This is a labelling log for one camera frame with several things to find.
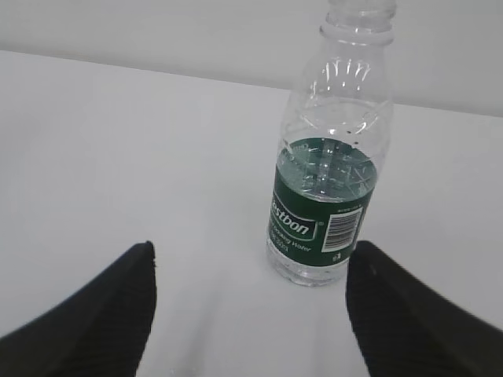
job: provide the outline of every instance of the clear plastic bottle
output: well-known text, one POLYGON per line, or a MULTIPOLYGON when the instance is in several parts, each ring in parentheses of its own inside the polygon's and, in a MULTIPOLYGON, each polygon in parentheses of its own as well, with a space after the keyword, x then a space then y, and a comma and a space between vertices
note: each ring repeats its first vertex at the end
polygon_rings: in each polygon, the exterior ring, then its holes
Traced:
POLYGON ((281 125, 267 254, 310 287, 344 276, 390 141, 395 0, 331 0, 281 125))

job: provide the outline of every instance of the bottle base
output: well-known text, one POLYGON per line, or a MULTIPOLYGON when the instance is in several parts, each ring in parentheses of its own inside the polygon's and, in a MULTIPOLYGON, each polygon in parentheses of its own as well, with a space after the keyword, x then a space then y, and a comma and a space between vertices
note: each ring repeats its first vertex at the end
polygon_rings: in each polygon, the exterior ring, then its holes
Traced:
POLYGON ((268 238, 266 253, 269 263, 284 278, 304 287, 324 287, 344 278, 347 275, 348 260, 327 267, 301 265, 285 257, 268 238))

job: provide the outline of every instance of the bottle neck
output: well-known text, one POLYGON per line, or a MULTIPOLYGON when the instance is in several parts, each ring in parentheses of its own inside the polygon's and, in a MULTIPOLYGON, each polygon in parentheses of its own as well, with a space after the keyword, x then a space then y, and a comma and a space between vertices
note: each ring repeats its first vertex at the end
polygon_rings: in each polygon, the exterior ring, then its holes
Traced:
POLYGON ((393 42, 391 19, 395 15, 394 1, 387 6, 358 7, 344 0, 332 0, 332 6, 320 27, 327 39, 353 46, 385 46, 393 42))

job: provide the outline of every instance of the white table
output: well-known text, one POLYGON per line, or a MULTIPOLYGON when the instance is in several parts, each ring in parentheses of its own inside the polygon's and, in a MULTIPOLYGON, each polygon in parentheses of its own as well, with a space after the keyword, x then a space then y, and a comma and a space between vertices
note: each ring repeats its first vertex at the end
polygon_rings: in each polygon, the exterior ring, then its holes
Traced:
MULTIPOLYGON (((367 375, 344 285, 264 256, 286 91, 7 52, 0 83, 0 335, 152 240, 140 377, 367 375)), ((502 142, 503 119, 397 106, 362 232, 500 328, 502 142)))

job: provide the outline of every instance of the brand logo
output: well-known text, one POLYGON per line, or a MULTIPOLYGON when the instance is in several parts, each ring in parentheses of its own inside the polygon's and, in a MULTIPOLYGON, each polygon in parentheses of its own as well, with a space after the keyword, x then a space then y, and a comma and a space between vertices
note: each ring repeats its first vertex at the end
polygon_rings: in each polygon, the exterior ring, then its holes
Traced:
POLYGON ((280 227, 292 238, 303 241, 314 239, 317 228, 316 221, 294 215, 278 199, 276 193, 273 194, 270 211, 280 227))

